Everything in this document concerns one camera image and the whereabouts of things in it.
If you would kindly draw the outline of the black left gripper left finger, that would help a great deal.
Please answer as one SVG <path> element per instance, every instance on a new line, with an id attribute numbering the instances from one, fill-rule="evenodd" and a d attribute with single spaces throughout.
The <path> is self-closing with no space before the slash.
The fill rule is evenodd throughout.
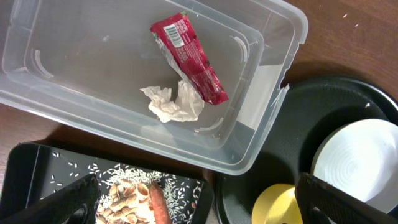
<path id="1" fill-rule="evenodd" d="M 95 223 L 101 190 L 88 174 L 33 205 L 1 220 L 2 224 Z"/>

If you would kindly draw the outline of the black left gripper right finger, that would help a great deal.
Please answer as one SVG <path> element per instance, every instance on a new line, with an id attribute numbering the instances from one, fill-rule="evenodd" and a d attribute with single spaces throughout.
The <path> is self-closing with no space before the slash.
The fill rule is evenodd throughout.
<path id="1" fill-rule="evenodd" d="M 395 217 L 305 172 L 299 175 L 295 198 L 304 224 L 397 224 Z"/>

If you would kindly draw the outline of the yellow bowl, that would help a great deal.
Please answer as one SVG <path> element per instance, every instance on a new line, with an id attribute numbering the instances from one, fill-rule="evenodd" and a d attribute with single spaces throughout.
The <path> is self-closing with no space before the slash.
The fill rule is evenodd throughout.
<path id="1" fill-rule="evenodd" d="M 303 224 L 295 186 L 274 184 L 258 196 L 251 215 L 252 224 Z"/>

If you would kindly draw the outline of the pasta and rice scraps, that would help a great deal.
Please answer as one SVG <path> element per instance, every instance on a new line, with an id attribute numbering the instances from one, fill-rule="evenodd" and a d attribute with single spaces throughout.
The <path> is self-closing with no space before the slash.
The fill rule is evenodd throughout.
<path id="1" fill-rule="evenodd" d="M 94 174 L 101 191 L 97 223 L 155 223 L 150 186 L 157 183 L 172 223 L 191 223 L 203 182 L 97 157 L 55 149 L 50 151 L 40 198 L 80 177 Z"/>

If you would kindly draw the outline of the orange carrot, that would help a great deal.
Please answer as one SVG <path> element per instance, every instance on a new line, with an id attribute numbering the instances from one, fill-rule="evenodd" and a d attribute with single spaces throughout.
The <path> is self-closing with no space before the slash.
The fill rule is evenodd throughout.
<path id="1" fill-rule="evenodd" d="M 154 211 L 155 223 L 172 224 L 163 191 L 157 182 L 151 183 L 149 193 Z"/>

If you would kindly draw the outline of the white tissue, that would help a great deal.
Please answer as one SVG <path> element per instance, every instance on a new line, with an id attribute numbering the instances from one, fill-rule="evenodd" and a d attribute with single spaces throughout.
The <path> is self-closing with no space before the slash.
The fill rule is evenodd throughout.
<path id="1" fill-rule="evenodd" d="M 171 88 L 148 86 L 140 91 L 150 98 L 148 108 L 163 123 L 197 121 L 205 105 L 196 89 L 184 80 L 178 82 L 177 98 L 174 101 L 171 100 Z"/>

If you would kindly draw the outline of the red snack wrapper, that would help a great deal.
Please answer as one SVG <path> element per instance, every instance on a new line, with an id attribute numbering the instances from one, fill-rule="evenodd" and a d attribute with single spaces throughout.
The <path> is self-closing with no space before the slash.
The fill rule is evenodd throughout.
<path id="1" fill-rule="evenodd" d="M 169 65 L 205 102 L 218 105 L 229 100 L 185 12 L 153 23 L 150 31 Z"/>

